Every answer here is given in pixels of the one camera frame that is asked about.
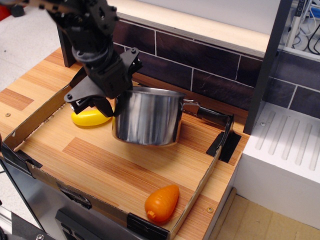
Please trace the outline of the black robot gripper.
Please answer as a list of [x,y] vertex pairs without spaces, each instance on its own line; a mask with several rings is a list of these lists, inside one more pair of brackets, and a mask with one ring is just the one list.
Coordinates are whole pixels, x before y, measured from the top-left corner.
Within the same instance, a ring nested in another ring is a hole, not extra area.
[[106,98],[114,99],[132,87],[132,75],[142,67],[139,54],[134,47],[116,53],[106,67],[82,68],[70,82],[71,90],[64,100],[77,115],[88,107],[96,107],[105,117],[112,117],[114,112]]

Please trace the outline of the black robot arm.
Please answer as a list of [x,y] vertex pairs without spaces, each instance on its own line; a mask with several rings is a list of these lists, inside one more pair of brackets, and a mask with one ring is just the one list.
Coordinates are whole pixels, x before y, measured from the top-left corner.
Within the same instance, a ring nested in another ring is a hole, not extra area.
[[142,63],[135,47],[121,54],[114,50],[113,33],[119,20],[115,6],[105,0],[2,0],[0,4],[46,10],[69,39],[72,55],[82,69],[64,100],[76,114],[96,107],[106,117],[117,115],[108,100],[132,90],[132,75]]

